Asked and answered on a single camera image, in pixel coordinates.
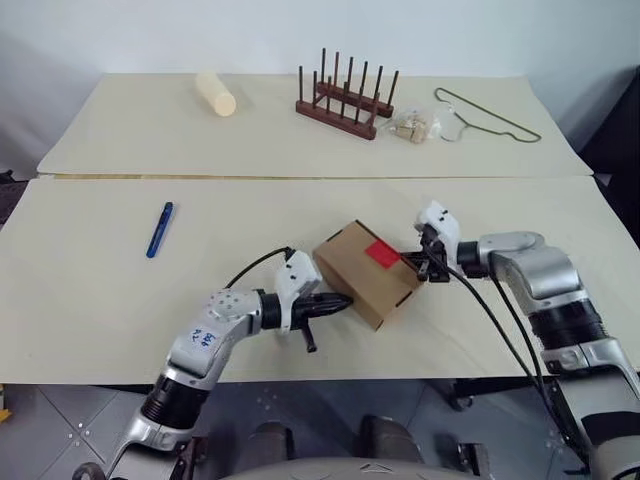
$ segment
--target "white table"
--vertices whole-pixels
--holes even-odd
[[[591,173],[525,77],[401,75],[393,103],[396,112],[434,105],[434,89],[446,87],[538,132],[542,140],[534,144],[474,130],[465,131],[456,143],[433,139],[414,145],[380,129],[378,138],[370,142],[296,114],[296,76],[230,75],[223,79],[238,100],[237,112],[227,118],[216,116],[197,95],[192,74],[105,75],[40,163],[38,172],[271,178],[562,177]],[[384,78],[383,98],[389,82]],[[368,86],[373,88],[374,84],[370,79]],[[305,89],[309,99],[309,79]],[[456,101],[454,105],[469,121],[505,128],[504,123],[464,103]],[[376,124],[385,121],[379,118]]]
[[[590,178],[39,179],[0,232],[0,381],[153,382],[176,333],[247,263],[284,244],[310,252],[354,218],[400,250],[417,248],[412,222],[430,197],[459,219],[465,239],[533,230],[568,252],[640,367],[640,252]],[[168,200],[176,214],[149,260]],[[276,264],[242,284],[271,289]],[[492,285],[475,283],[525,355]],[[266,332],[238,345],[222,380],[521,375],[455,281],[425,285],[379,332],[351,310],[312,328],[317,353],[306,353],[299,333]]]

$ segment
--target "green wire hanger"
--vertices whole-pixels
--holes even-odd
[[[533,139],[526,139],[526,138],[520,138],[515,136],[513,133],[508,132],[508,131],[498,131],[498,130],[491,130],[489,128],[486,127],[481,127],[479,125],[474,125],[473,123],[468,122],[467,120],[465,120],[462,115],[460,115],[458,112],[456,112],[455,108],[453,108],[453,104],[447,100],[444,100],[442,98],[440,98],[440,92],[445,92],[449,95],[451,95],[452,97],[457,98],[458,100],[463,101],[464,103],[471,105],[472,107],[477,108],[478,110],[491,115],[494,118],[497,118],[499,120],[502,120],[505,123],[508,123],[509,125],[519,128],[520,130],[523,130],[525,132],[527,132],[528,134],[532,135],[534,138]],[[540,141],[542,139],[542,137],[537,134],[536,132],[529,130],[528,128],[523,127],[522,125],[518,125],[515,122],[512,122],[511,120],[509,120],[508,118],[505,118],[501,115],[498,115],[497,113],[494,113],[490,110],[487,110],[486,108],[478,105],[475,102],[472,102],[471,100],[469,100],[468,98],[464,98],[463,96],[458,95],[457,93],[453,93],[451,90],[447,90],[446,88],[442,88],[442,87],[438,87],[433,91],[433,95],[438,99],[438,101],[440,102],[444,102],[444,103],[448,103],[449,105],[451,105],[452,109],[453,109],[453,114],[456,116],[456,118],[458,120],[460,120],[462,122],[462,124],[464,125],[461,129],[460,129],[460,133],[458,133],[458,137],[455,139],[449,139],[449,138],[445,138],[442,135],[440,136],[440,138],[442,138],[443,140],[446,140],[447,142],[455,142],[457,140],[460,140],[460,138],[462,137],[462,132],[467,129],[467,128],[475,128],[476,130],[481,130],[483,132],[486,133],[491,133],[492,135],[508,135],[511,138],[513,138],[516,142],[522,142],[522,143],[536,143],[538,141]]]

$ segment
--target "red label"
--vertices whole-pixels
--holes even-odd
[[[400,260],[400,254],[382,240],[373,242],[365,252],[385,269]]]

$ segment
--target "white cylinder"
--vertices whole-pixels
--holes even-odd
[[[236,111],[236,99],[215,73],[207,72],[196,75],[196,88],[211,105],[213,111],[221,117],[228,117]]]

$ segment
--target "brown cardboard box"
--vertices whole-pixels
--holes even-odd
[[[358,220],[313,251],[325,281],[375,330],[420,286],[415,268]]]

